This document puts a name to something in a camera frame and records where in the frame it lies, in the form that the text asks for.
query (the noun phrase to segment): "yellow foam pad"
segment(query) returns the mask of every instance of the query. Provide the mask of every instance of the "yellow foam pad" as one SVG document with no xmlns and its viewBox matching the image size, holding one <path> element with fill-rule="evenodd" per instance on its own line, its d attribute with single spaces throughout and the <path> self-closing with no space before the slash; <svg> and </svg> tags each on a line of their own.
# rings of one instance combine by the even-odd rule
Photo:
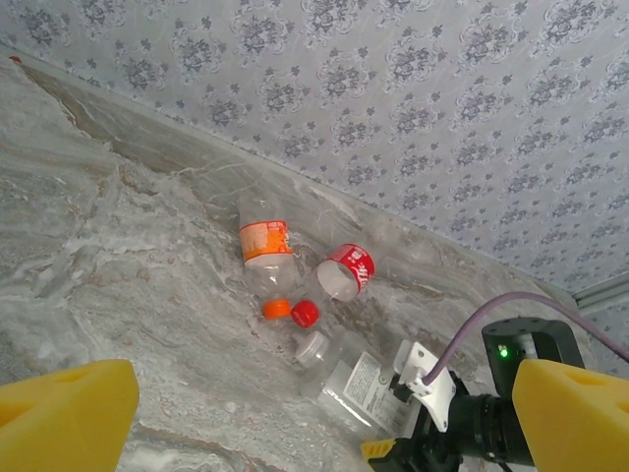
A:
<svg viewBox="0 0 629 472">
<path fill-rule="evenodd" d="M 513 403 L 540 472 L 629 471 L 628 381 L 529 359 Z"/>
<path fill-rule="evenodd" d="M 125 360 L 1 386 L 0 470 L 114 471 L 139 395 Z"/>
</svg>

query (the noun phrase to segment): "red bottle label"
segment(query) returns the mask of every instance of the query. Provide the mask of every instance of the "red bottle label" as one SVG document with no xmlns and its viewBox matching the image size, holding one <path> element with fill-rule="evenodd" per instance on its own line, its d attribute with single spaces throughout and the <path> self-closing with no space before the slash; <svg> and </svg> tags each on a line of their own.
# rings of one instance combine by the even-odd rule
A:
<svg viewBox="0 0 629 472">
<path fill-rule="evenodd" d="M 375 274 L 375 262 L 370 253 L 355 244 L 344 244 L 328 256 L 330 261 L 336 261 L 348 268 L 356 278 L 358 291 L 365 288 L 365 285 Z"/>
</svg>

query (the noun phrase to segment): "orange bottle cap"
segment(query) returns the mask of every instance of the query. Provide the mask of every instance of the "orange bottle cap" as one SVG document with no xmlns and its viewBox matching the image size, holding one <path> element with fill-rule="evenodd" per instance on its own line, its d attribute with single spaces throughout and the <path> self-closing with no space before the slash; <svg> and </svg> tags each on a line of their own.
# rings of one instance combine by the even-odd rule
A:
<svg viewBox="0 0 629 472">
<path fill-rule="evenodd" d="M 291 304 L 286 299 L 271 300 L 262 307 L 262 313 L 267 320 L 290 317 Z"/>
</svg>

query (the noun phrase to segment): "plastic bottle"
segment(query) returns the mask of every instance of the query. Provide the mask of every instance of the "plastic bottle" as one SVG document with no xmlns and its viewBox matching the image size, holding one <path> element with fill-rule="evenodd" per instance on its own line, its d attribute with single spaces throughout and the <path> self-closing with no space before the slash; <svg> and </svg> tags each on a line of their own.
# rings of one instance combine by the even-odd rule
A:
<svg viewBox="0 0 629 472">
<path fill-rule="evenodd" d="M 279 202 L 260 195 L 248 192 L 239 199 L 240 240 L 246 283 L 262 300 L 264 317 L 274 320 L 290 315 L 288 296 L 299 275 Z"/>
<path fill-rule="evenodd" d="M 303 298 L 293 307 L 295 323 L 301 327 L 313 325 L 330 298 L 353 300 L 373 278 L 401 234 L 392 218 L 379 216 L 365 226 L 355 242 L 343 244 L 330 254 L 316 268 L 315 277 L 307 280 Z"/>
<path fill-rule="evenodd" d="M 383 360 L 356 333 L 332 339 L 319 331 L 299 338 L 295 357 L 306 370 L 301 394 L 316 400 L 362 441 L 408 436 L 419 405 L 398 400 L 382 375 Z"/>
</svg>

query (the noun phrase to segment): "gray marble floor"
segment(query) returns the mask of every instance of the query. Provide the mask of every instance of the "gray marble floor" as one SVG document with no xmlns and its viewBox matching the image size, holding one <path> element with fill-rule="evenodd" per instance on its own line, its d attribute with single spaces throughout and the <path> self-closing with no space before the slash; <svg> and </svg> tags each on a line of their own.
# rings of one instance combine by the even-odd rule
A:
<svg viewBox="0 0 629 472">
<path fill-rule="evenodd" d="M 123 471 L 367 470 L 356 440 L 299 396 L 291 324 L 258 315 L 235 201 L 253 183 L 281 199 L 301 273 L 375 210 L 54 75 L 0 61 L 1 380 L 130 359 L 142 397 Z M 384 353 L 402 337 L 440 353 L 495 295 L 570 303 L 432 234 L 392 231 L 402 244 L 378 278 L 322 330 L 344 325 Z M 525 302 L 490 318 L 518 315 L 556 318 Z M 478 333 L 452 367 L 471 390 L 491 389 Z"/>
</svg>

